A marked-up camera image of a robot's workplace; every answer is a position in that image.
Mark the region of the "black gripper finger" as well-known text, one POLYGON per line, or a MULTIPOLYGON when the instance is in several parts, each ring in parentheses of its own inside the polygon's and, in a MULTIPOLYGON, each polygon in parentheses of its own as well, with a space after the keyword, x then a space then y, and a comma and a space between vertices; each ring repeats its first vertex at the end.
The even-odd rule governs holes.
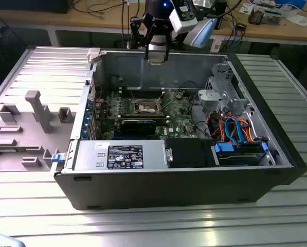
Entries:
POLYGON ((164 35, 165 35, 165 53, 164 53, 164 61, 168 60, 169 51, 174 48, 175 41, 172 38, 172 32, 174 31, 172 25, 164 26, 164 35))
POLYGON ((132 35, 137 45, 145 48, 145 60, 149 59, 149 44, 156 34, 156 24, 154 17, 143 16, 143 17, 131 17, 130 28, 132 35), (142 35, 139 33, 140 26, 144 24, 147 29, 147 33, 142 35))

